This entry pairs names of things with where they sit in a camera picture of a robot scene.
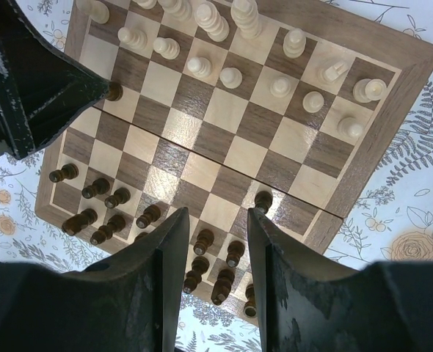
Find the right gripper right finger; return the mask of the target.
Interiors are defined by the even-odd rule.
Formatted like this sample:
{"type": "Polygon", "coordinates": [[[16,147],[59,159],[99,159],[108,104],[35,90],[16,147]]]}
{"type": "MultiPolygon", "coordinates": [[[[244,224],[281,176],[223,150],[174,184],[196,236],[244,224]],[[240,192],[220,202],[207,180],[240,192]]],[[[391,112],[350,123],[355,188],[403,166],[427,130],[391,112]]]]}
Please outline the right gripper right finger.
{"type": "Polygon", "coordinates": [[[433,351],[433,261],[357,271],[254,208],[247,233],[264,351],[433,351]]]}

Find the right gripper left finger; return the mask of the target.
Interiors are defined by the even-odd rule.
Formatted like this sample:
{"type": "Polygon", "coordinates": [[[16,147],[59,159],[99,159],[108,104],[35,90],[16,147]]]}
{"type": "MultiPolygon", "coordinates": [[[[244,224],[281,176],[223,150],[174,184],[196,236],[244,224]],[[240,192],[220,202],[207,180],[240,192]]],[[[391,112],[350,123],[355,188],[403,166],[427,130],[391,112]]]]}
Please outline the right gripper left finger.
{"type": "Polygon", "coordinates": [[[0,351],[173,351],[189,212],[83,271],[0,262],[0,351]]]}

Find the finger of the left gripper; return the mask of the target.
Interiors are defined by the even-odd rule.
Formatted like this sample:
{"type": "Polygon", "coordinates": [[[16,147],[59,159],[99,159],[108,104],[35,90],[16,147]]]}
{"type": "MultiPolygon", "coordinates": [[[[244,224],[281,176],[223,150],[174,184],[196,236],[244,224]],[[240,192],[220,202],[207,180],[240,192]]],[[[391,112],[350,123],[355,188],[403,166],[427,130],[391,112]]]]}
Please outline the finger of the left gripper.
{"type": "Polygon", "coordinates": [[[0,1],[0,156],[49,146],[109,86],[45,40],[15,1],[0,1]]]}

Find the wooden chess board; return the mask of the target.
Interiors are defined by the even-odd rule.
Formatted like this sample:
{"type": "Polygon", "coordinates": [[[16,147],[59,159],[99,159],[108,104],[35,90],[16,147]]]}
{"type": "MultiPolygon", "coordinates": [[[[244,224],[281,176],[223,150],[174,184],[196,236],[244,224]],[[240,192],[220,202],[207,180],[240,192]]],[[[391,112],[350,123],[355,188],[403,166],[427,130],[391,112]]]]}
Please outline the wooden chess board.
{"type": "Polygon", "coordinates": [[[92,221],[80,239],[115,253],[179,208],[190,218],[187,289],[243,313],[252,281],[247,211],[271,202],[283,232],[324,252],[433,71],[433,45],[320,1],[102,1],[73,8],[65,53],[118,83],[46,149],[36,214],[92,221]],[[343,59],[334,83],[320,66],[343,59]],[[383,99],[358,103],[361,79],[383,99]],[[79,175],[49,174],[75,164],[79,175]]]}

